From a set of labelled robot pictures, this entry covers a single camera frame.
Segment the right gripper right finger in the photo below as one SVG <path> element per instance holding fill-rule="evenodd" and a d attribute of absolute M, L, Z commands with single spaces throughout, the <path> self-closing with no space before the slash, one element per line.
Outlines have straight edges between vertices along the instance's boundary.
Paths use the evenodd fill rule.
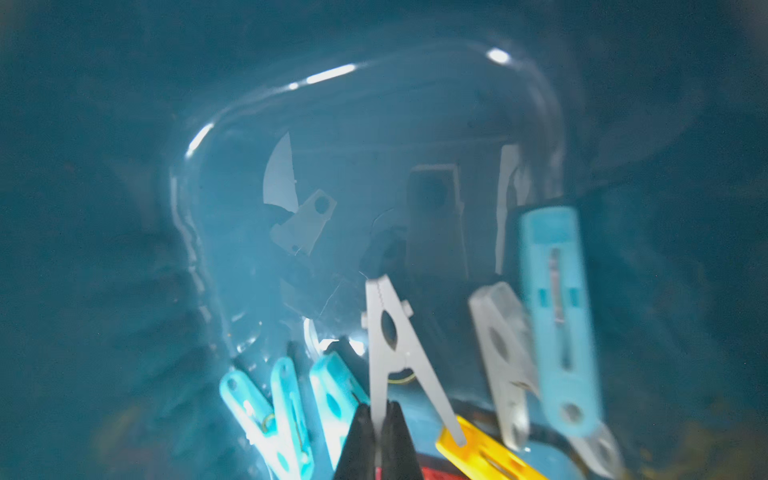
<path fill-rule="evenodd" d="M 398 402 L 387 403 L 380 437 L 382 480 L 423 480 L 417 453 Z"/>

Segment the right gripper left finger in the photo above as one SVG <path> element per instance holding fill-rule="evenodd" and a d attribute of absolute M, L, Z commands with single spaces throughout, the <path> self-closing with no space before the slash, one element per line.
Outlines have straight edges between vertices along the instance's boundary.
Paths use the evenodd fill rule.
<path fill-rule="evenodd" d="M 333 479 L 376 479 L 376 436 L 368 404 L 357 407 Z"/>

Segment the teal clothespin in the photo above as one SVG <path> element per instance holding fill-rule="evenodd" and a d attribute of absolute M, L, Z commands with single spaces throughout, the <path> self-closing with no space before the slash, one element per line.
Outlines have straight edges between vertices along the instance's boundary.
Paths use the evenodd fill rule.
<path fill-rule="evenodd" d="M 336 469 L 358 406 L 370 398 L 336 352 L 312 365 L 309 383 L 330 468 Z M 293 360 L 276 361 L 270 386 L 272 398 L 267 399 L 246 373 L 232 370 L 220 380 L 219 393 L 276 478 L 311 479 L 316 473 L 315 455 Z"/>
<path fill-rule="evenodd" d="M 564 436 L 589 436 L 603 410 L 577 211 L 555 206 L 525 213 L 519 248 L 544 415 Z"/>

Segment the teal plastic storage box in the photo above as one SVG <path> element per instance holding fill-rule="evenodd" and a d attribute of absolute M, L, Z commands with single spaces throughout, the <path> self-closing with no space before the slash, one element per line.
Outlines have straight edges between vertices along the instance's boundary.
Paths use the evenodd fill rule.
<path fill-rule="evenodd" d="M 219 393 L 369 391 L 388 276 L 502 444 L 469 297 L 577 211 L 619 479 L 767 475 L 763 1 L 5 1 L 1 475 L 278 479 Z M 591 472 L 527 394 L 520 459 Z"/>

